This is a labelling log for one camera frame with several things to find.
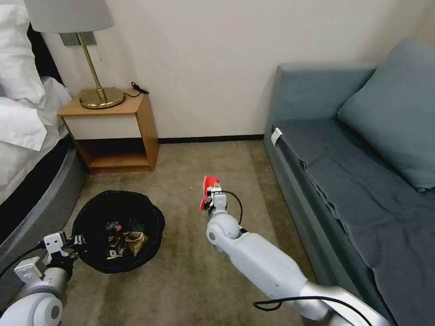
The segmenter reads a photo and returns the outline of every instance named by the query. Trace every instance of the sofa armrest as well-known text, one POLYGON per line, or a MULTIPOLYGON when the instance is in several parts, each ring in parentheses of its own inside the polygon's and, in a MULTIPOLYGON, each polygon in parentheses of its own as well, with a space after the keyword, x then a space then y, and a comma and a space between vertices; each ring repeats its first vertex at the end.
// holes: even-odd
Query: sofa armrest
POLYGON ((347 65, 278 66, 268 116, 268 126, 283 120, 332 117, 343 103, 362 88, 376 67, 368 63, 347 65))

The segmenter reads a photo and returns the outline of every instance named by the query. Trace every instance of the wall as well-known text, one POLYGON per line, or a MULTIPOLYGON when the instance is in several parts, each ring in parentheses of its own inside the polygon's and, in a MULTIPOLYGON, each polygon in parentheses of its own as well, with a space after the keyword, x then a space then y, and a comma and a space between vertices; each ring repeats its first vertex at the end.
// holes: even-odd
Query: wall
POLYGON ((435 1, 426 10, 424 19, 415 33, 415 39, 435 44, 435 1))
MULTIPOLYGON (((378 62, 430 0, 107 2, 116 25, 90 47, 101 83, 147 87, 159 136, 194 137, 263 133, 280 62, 378 62)), ((93 85, 79 47, 45 39, 72 92, 93 85)))

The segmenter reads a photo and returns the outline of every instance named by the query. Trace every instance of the teal pillow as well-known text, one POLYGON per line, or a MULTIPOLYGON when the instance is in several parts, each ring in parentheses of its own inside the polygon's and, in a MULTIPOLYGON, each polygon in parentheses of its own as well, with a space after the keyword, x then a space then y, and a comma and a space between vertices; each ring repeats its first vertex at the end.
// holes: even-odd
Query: teal pillow
POLYGON ((337 116, 418 191, 435 187, 435 47, 399 42, 337 116))

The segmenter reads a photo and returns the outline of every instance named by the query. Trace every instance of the black cable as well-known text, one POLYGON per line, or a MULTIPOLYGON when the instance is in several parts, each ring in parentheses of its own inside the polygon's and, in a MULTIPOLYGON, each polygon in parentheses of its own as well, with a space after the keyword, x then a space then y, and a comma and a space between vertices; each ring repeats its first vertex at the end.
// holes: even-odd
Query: black cable
POLYGON ((10 263, 4 270, 0 273, 0 279, 6 274, 6 272, 14 265, 16 262, 18 262, 20 259, 22 259, 24 256, 30 254, 32 251, 38 250, 38 249, 44 249, 45 244, 43 241, 38 242, 36 246, 34 246, 32 249, 27 250, 25 253, 18 256, 12 263, 10 263))
POLYGON ((278 310, 281 307, 283 302, 299 301, 299 300, 324 300, 324 301, 331 301, 331 302, 342 304, 343 306, 346 306, 347 308, 352 309, 354 312, 356 312, 362 319, 364 319, 364 321, 367 323, 367 325, 372 326, 372 324, 369 322, 369 320, 358 309, 351 306, 347 302, 344 302, 344 301, 341 301, 338 299, 334 299, 334 298, 330 298, 330 297, 322 297, 322 296, 287 297, 287 298, 283 298, 283 299, 256 301, 256 302, 253 302, 253 305, 255 308, 257 308, 261 311, 270 312, 270 311, 278 310), (260 305, 273 304, 273 303, 277 303, 277 305, 275 307, 272 307, 272 308, 264 308, 264 307, 260 306, 260 305))
POLYGON ((224 193, 227 193, 227 194, 232 195, 232 196, 233 196, 234 198, 236 198, 237 201, 239 202, 239 206, 240 206, 240 219, 239 219, 239 225, 240 225, 240 224, 242 223, 242 217, 243 217, 243 206, 242 206, 242 202, 240 201, 239 197, 237 197, 236 194, 233 193, 233 192, 229 192, 229 191, 226 191, 226 190, 221 190, 221 192, 224 192, 224 193))
POLYGON ((140 94, 149 94, 150 93, 150 92, 140 88, 134 81, 131 82, 131 87, 134 90, 138 91, 139 93, 137 93, 137 95, 130 95, 130 94, 124 92, 124 94, 128 95, 129 97, 138 97, 140 94))

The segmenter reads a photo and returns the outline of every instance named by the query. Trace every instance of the baseboard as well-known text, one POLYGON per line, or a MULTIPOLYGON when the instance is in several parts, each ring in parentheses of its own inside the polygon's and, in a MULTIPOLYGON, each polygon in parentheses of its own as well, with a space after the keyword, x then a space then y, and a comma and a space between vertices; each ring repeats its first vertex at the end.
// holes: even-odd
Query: baseboard
POLYGON ((159 138, 159 144, 214 143, 214 142, 226 142, 226 141, 263 140, 263 138, 264 138, 263 134, 211 136, 211 137, 159 138))

